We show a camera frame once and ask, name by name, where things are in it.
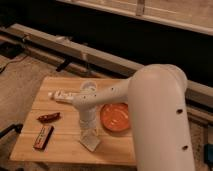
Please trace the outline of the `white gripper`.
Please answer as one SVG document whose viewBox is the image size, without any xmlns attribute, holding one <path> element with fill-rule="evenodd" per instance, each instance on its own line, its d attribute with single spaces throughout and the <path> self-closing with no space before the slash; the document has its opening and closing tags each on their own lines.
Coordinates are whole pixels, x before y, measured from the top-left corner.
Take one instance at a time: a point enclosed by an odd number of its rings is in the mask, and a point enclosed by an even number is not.
<svg viewBox="0 0 213 171">
<path fill-rule="evenodd" d="M 87 110 L 80 110 L 79 125 L 82 130 L 80 134 L 80 141 L 83 141 L 87 137 L 88 131 L 91 131 L 93 136 L 98 137 L 99 132 L 97 129 L 96 109 L 90 108 Z"/>
</svg>

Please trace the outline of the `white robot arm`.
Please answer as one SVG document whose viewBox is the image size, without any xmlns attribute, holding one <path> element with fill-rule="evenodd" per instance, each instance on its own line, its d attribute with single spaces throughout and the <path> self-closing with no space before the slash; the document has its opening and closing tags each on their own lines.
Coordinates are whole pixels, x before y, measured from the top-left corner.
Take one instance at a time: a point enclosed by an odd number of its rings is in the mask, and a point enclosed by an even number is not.
<svg viewBox="0 0 213 171">
<path fill-rule="evenodd" d="M 174 65 L 154 64 L 101 91 L 57 91 L 56 101 L 72 104 L 83 128 L 95 126 L 92 109 L 126 102 L 138 171 L 195 171 L 185 103 L 187 78 Z"/>
</svg>

